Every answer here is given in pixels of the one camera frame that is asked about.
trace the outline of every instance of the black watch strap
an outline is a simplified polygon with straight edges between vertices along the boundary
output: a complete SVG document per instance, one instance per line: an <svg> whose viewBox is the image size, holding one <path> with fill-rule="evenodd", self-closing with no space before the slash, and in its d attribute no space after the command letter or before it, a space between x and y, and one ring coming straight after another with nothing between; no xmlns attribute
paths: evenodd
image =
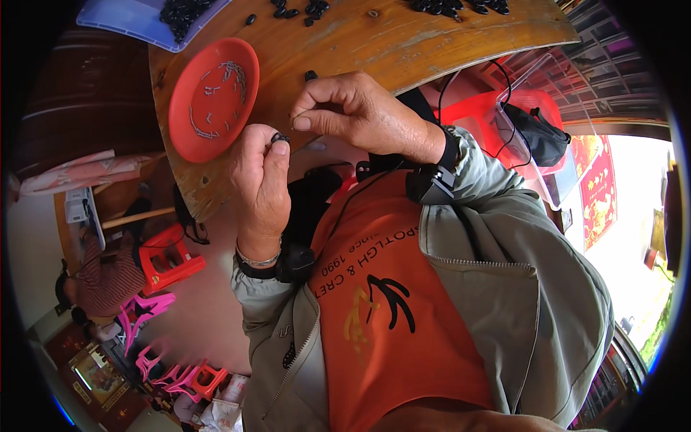
<svg viewBox="0 0 691 432"><path fill-rule="evenodd" d="M267 268L254 268L247 264L240 254L235 254L235 259L238 260L240 271L248 277L253 279L273 279L276 277L276 264Z"/></svg>
<svg viewBox="0 0 691 432"><path fill-rule="evenodd" d="M444 136L446 137L446 145L444 146L444 154L439 160L437 165L441 165L449 171L453 170L456 165L456 160L458 159L458 141L451 135L451 132L447 131L442 127L444 131Z"/></svg>

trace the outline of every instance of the red poster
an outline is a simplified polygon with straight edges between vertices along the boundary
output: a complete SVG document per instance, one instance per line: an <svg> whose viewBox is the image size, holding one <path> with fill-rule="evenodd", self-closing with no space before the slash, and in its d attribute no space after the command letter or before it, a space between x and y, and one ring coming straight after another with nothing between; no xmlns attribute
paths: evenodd
<svg viewBox="0 0 691 432"><path fill-rule="evenodd" d="M590 171L580 182L585 250L597 243L616 220L616 182L612 152L608 137L606 135L598 137L603 143L602 150L595 157Z"/></svg>

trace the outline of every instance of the fingernail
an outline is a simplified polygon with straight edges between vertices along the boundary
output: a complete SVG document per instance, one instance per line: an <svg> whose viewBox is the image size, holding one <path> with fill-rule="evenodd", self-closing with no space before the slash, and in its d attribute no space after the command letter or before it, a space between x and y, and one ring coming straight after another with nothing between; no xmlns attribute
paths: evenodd
<svg viewBox="0 0 691 432"><path fill-rule="evenodd" d="M312 123L307 117L298 117L293 122L293 127L299 131L309 131Z"/></svg>
<svg viewBox="0 0 691 432"><path fill-rule="evenodd" d="M286 141L276 141L271 146L271 151L279 155L285 155L288 152L288 143Z"/></svg>

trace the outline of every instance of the pink cloth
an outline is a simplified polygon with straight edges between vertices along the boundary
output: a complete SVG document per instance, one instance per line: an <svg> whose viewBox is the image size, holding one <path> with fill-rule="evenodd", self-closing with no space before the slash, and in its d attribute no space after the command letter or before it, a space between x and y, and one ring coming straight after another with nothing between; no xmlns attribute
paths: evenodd
<svg viewBox="0 0 691 432"><path fill-rule="evenodd" d="M65 162L48 171L27 178L21 184L20 195L56 194L80 187L98 186L139 177L142 162L147 156L115 157L114 150Z"/></svg>

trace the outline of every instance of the orange t-shirt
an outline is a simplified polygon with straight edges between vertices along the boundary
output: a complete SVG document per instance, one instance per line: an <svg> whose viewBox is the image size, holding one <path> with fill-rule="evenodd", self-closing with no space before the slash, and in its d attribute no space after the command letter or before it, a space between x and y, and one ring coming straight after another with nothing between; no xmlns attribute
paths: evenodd
<svg viewBox="0 0 691 432"><path fill-rule="evenodd" d="M418 246L421 206L396 171L326 212L312 241L309 287L321 307L333 431L366 431L421 397L493 408L482 358Z"/></svg>

